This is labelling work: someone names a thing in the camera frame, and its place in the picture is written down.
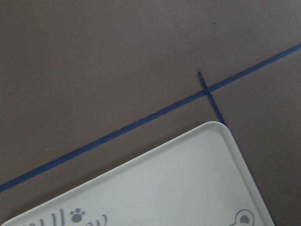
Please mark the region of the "white bear tray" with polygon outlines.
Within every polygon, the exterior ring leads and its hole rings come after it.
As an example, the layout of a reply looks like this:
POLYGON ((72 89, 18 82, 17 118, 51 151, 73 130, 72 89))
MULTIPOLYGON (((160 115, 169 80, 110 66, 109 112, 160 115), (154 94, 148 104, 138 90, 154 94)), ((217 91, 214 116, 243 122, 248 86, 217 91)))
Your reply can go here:
POLYGON ((272 226, 231 131, 204 123, 7 226, 272 226))

